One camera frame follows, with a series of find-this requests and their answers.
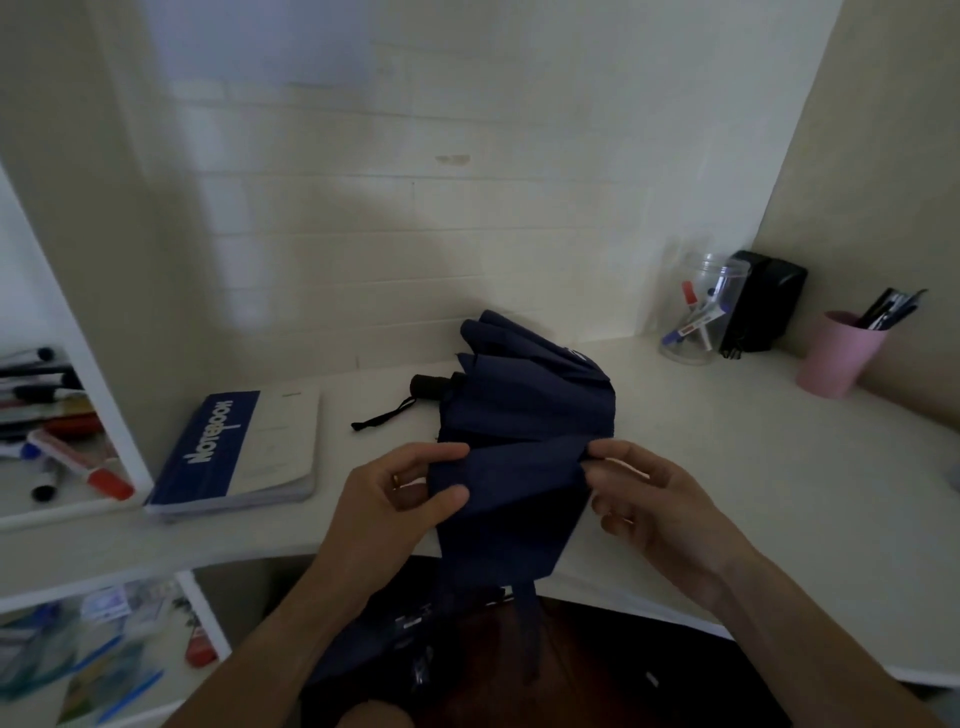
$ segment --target left hand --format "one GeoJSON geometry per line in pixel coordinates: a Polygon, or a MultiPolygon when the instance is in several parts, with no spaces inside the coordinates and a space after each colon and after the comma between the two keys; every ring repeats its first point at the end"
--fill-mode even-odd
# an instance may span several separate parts
{"type": "Polygon", "coordinates": [[[430,463],[460,460],[469,450],[465,443],[409,443],[355,468],[308,574],[347,599],[356,614],[363,611],[426,532],[469,498],[463,485],[428,498],[426,483],[414,481],[426,476],[430,463]]]}

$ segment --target pink cup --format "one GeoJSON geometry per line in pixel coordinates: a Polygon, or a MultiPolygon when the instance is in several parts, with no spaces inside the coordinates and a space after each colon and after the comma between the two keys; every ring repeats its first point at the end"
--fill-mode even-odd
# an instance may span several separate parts
{"type": "Polygon", "coordinates": [[[797,373],[797,384],[811,395],[832,400],[843,397],[874,358],[887,331],[870,331],[853,324],[849,311],[828,311],[797,373]]]}

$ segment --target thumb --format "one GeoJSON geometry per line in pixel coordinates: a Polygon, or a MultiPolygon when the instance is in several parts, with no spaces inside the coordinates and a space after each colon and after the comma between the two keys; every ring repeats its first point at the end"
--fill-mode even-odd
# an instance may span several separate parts
{"type": "Polygon", "coordinates": [[[446,521],[450,516],[467,505],[469,498],[470,491],[467,490],[467,486],[451,485],[449,488],[441,490],[410,513],[416,517],[420,527],[426,531],[438,523],[446,521]]]}

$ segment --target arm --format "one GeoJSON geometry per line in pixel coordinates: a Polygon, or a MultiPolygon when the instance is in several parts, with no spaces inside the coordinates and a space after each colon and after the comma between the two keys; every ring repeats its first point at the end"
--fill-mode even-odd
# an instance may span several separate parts
{"type": "Polygon", "coordinates": [[[327,646],[387,585],[423,535],[467,502],[454,486],[426,499],[427,464],[469,448],[416,443],[350,473],[316,558],[297,586],[164,724],[280,726],[327,646]]]}
{"type": "Polygon", "coordinates": [[[689,473],[632,443],[598,440],[589,453],[604,458],[584,464],[604,530],[723,622],[794,723],[940,725],[689,473]]]}

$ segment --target right hand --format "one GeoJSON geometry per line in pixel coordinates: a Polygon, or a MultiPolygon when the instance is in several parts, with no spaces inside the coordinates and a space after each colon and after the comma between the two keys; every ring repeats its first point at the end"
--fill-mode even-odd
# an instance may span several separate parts
{"type": "Polygon", "coordinates": [[[757,556],[747,538],[679,465],[623,440],[594,440],[588,453],[597,458],[583,467],[603,529],[636,546],[681,592],[715,613],[724,575],[757,556]]]}

